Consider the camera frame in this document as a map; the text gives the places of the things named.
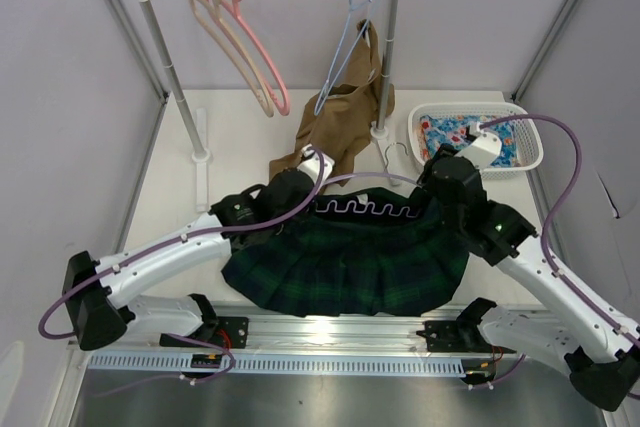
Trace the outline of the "purple hanger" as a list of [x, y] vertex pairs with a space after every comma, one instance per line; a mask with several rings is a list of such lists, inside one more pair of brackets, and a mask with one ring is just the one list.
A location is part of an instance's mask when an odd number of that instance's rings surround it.
[[[359, 179], [359, 178], [383, 178], [387, 180], [399, 181], [400, 183], [406, 183], [412, 186], [417, 186], [417, 181], [409, 177], [389, 173], [385, 170], [382, 172], [355, 172], [346, 173], [338, 176], [329, 176], [323, 181], [322, 186], [326, 187], [331, 184], [339, 184], [341, 181]], [[402, 206], [398, 210], [395, 210], [392, 203], [386, 203], [382, 206], [377, 206], [374, 202], [366, 201], [361, 202], [359, 199], [348, 201], [343, 208], [340, 208], [338, 203], [330, 201], [327, 203], [325, 209], [318, 210], [318, 213], [334, 213], [334, 214], [355, 214], [355, 215], [370, 215], [374, 217], [388, 217], [388, 218], [405, 218], [405, 219], [417, 219], [421, 213], [420, 210], [415, 212], [411, 211], [409, 206]]]

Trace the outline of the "green plaid skirt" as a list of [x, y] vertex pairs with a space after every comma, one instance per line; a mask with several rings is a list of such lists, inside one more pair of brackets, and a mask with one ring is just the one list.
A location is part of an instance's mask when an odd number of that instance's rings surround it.
[[[421, 213], [413, 220], [318, 213], [330, 201], [343, 208], [356, 199]], [[232, 254], [221, 273], [256, 306], [286, 315], [412, 317], [453, 298], [468, 260], [433, 198], [420, 189], [402, 196], [377, 187], [317, 197], [281, 232]]]

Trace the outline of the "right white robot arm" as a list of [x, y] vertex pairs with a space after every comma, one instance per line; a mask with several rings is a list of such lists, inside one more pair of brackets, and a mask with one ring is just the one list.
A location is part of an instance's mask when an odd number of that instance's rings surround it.
[[639, 324], [617, 310], [544, 248], [514, 208], [488, 199], [478, 168], [450, 145], [426, 162], [419, 186], [441, 209], [446, 228], [470, 253], [514, 279], [560, 321], [558, 328], [516, 315], [487, 299], [456, 327], [468, 350], [497, 344], [567, 376], [596, 407], [614, 412], [639, 381]]

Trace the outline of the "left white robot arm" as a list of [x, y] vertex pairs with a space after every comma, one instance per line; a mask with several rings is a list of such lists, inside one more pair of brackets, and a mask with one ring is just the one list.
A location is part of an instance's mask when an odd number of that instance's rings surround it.
[[268, 184], [228, 195], [186, 226], [128, 252], [68, 261], [64, 304], [79, 348], [95, 351], [126, 336], [157, 334], [163, 346], [209, 345], [218, 316], [198, 293], [181, 298], [148, 295], [155, 285], [215, 259], [226, 259], [281, 232], [304, 213], [328, 171], [287, 169]]

